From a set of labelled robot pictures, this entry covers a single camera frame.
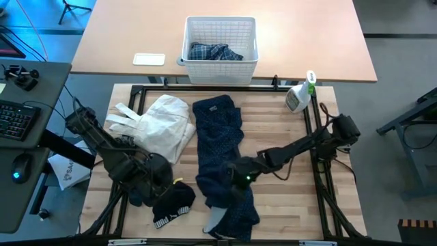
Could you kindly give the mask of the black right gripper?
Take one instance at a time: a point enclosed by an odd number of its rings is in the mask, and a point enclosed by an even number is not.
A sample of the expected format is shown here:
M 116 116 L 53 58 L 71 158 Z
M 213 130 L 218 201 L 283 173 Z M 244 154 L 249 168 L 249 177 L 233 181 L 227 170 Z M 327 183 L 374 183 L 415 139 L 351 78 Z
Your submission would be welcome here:
M 248 201 L 251 197 L 250 185 L 266 169 L 266 160 L 263 156 L 244 156 L 227 162 L 226 167 L 230 175 L 231 194 L 236 201 Z

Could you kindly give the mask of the blue plaid shirt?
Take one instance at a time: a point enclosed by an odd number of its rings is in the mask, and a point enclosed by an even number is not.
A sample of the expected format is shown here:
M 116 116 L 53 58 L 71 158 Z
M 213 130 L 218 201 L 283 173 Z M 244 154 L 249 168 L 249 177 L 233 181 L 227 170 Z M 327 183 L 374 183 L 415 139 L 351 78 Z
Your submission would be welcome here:
M 188 52 L 188 60 L 242 61 L 243 55 L 235 53 L 227 44 L 202 44 L 194 42 Z

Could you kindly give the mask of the dark grey metal stand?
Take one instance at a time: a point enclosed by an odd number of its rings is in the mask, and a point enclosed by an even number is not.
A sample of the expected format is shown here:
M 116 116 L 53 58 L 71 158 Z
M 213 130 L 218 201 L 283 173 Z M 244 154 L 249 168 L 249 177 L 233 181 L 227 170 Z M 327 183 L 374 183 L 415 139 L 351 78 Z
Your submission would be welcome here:
M 416 187 L 404 191 L 401 196 L 404 200 L 413 200 L 420 197 L 437 195 L 437 184 L 431 184 L 429 179 L 429 168 L 437 167 L 437 161 L 426 165 L 423 161 L 416 159 L 420 151 L 426 150 L 431 145 L 437 145 L 437 133 L 431 141 L 424 146 L 411 146 L 406 139 L 406 131 L 411 126 L 437 126 L 437 87 L 425 93 L 416 100 L 416 105 L 409 111 L 396 117 L 376 129 L 377 134 L 385 135 L 389 131 L 395 131 L 406 158 L 410 164 L 412 177 L 416 182 Z

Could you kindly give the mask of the dark grey desk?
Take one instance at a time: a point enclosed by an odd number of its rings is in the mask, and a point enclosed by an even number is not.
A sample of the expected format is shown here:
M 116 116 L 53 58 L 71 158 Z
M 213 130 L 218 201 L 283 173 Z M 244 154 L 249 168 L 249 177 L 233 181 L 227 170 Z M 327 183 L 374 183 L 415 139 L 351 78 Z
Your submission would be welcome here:
M 0 71 L 2 65 L 15 64 L 28 70 L 37 70 L 40 73 L 38 84 L 27 92 L 12 81 L 6 81 L 0 100 L 36 106 L 41 108 L 41 112 L 24 141 L 0 138 L 0 233 L 9 234 L 15 233 L 23 220 L 50 151 L 64 152 L 73 147 L 65 139 L 46 129 L 72 65 L 0 59 Z M 12 181 L 12 163 L 23 153 L 31 155 L 33 161 L 28 181 L 17 184 Z

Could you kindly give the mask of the navy garment white lettered waistband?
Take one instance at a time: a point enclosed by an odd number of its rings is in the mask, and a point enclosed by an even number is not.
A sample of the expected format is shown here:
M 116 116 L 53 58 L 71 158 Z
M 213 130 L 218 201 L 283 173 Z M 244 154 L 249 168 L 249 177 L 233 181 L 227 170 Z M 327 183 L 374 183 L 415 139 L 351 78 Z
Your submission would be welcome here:
M 164 198 L 152 208 L 153 224 L 156 229 L 162 228 L 181 215 L 188 214 L 196 198 L 193 189 L 182 181 L 177 181 Z

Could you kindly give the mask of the cream white garment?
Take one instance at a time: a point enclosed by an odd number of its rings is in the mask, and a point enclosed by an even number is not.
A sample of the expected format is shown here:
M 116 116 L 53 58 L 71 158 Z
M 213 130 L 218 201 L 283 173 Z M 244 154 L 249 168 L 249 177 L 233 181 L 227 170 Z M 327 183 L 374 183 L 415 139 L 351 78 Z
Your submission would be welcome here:
M 164 94 L 138 115 L 123 103 L 116 104 L 120 115 L 109 114 L 109 131 L 133 138 L 134 143 L 148 152 L 158 153 L 176 164 L 196 128 L 189 117 L 189 106 L 183 100 Z

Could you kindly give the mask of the white spray bottle green trigger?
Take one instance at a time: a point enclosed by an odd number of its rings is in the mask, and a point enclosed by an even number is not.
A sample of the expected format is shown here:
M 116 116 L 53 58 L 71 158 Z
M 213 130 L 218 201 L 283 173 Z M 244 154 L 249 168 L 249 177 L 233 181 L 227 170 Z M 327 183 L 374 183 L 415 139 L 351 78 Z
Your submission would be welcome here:
M 288 90 L 285 97 L 285 106 L 292 113 L 301 112 L 308 106 L 311 96 L 315 92 L 316 81 L 316 73 L 308 70 L 304 83 L 295 85 Z

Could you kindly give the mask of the black computer mouse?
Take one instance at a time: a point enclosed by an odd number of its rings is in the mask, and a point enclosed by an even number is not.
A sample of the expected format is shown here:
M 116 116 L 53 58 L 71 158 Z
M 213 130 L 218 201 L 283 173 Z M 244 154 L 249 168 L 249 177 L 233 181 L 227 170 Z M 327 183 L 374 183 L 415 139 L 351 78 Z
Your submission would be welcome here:
M 30 154 L 22 153 L 12 161 L 11 177 L 16 184 L 23 184 L 28 181 L 31 175 L 33 157 Z

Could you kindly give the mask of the black desk support bar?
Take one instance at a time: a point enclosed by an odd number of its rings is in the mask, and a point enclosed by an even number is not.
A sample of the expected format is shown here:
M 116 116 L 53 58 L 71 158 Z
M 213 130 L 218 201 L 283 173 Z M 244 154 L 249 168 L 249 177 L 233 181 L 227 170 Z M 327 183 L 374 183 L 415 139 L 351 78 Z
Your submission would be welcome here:
M 50 149 L 56 154 L 59 154 L 83 167 L 93 169 L 95 156 L 84 151 L 83 149 L 76 147 L 70 142 L 66 141 L 62 137 L 54 134 L 49 130 L 44 130 L 39 145 Z

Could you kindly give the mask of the dark plain fleece garment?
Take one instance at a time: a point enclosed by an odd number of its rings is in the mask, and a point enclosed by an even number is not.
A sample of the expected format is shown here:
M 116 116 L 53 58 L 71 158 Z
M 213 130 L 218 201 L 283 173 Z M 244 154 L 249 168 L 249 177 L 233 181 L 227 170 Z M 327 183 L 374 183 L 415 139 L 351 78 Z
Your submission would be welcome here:
M 142 205 L 145 205 L 147 207 L 153 207 L 154 205 L 153 200 L 151 200 L 149 197 L 141 195 L 136 191 L 131 191 L 128 195 L 128 199 L 130 204 L 136 207 L 141 207 Z

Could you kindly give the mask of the navy dotted garment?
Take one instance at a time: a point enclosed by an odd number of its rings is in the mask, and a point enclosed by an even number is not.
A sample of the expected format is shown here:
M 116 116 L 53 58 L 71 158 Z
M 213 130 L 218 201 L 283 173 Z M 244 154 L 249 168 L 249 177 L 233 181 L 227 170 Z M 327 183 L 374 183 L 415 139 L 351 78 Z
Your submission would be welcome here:
M 241 111 L 228 95 L 193 103 L 197 128 L 197 186 L 211 210 L 203 231 L 217 239 L 234 238 L 249 242 L 253 226 L 260 222 L 253 191 L 248 201 L 236 201 L 231 194 L 226 163 L 240 158 L 244 138 Z

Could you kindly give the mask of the black metal table frame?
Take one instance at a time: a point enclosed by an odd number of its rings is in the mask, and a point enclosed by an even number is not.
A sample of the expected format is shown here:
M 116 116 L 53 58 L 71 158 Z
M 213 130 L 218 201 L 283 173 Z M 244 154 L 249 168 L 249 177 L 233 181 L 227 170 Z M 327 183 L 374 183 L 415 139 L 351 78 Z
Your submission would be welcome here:
M 324 103 L 331 113 L 338 112 L 331 87 L 317 87 L 308 108 L 299 114 L 285 107 L 286 92 L 285 86 L 273 85 L 117 84 L 108 111 L 114 113 L 116 104 L 124 103 L 142 113 L 164 94 L 188 104 L 226 94 L 241 110 L 244 138 L 239 145 L 240 152 L 254 155 L 258 150 L 284 146 L 320 128 L 325 116 L 319 103 Z M 302 240 L 358 245 L 367 240 L 350 159 L 344 153 L 339 153 L 332 163 L 322 160 L 317 150 L 302 153 L 276 174 L 260 176 L 252 190 L 261 218 L 252 231 L 254 246 L 298 245 Z M 189 214 L 156 229 L 150 208 L 132 206 L 122 198 L 96 235 L 106 237 L 107 243 L 115 237 L 146 238 L 144 246 L 246 246 L 232 239 L 215 239 L 203 232 L 209 216 L 205 197 L 196 192 Z

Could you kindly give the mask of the silver metal bracket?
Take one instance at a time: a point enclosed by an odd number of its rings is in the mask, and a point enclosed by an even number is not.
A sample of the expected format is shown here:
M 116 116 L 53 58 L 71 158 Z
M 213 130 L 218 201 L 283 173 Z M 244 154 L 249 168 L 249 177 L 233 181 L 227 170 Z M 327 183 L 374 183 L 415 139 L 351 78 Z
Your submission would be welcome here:
M 334 241 L 315 241 L 315 240 L 302 240 L 298 242 L 299 246 L 338 246 Z
M 107 246 L 139 246 L 146 244 L 146 238 L 120 238 L 109 240 Z

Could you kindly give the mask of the black box orange stripes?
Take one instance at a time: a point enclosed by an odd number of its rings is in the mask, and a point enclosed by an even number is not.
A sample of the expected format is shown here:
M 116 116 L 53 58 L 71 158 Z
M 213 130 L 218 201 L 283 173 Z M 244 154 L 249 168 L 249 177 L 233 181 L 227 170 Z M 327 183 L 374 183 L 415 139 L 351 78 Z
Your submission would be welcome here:
M 397 227 L 403 243 L 437 246 L 437 221 L 400 219 Z

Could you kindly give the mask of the tan wooden desk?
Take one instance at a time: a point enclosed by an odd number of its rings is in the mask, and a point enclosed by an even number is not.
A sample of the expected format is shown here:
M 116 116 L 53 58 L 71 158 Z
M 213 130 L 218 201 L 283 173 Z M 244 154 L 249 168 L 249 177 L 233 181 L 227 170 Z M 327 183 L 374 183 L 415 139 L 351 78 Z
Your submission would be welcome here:
M 72 71 L 76 74 L 184 76 L 177 64 L 189 16 L 256 20 L 257 78 L 377 79 L 352 0 L 97 0 Z M 163 53 L 163 66 L 134 66 L 136 53 Z

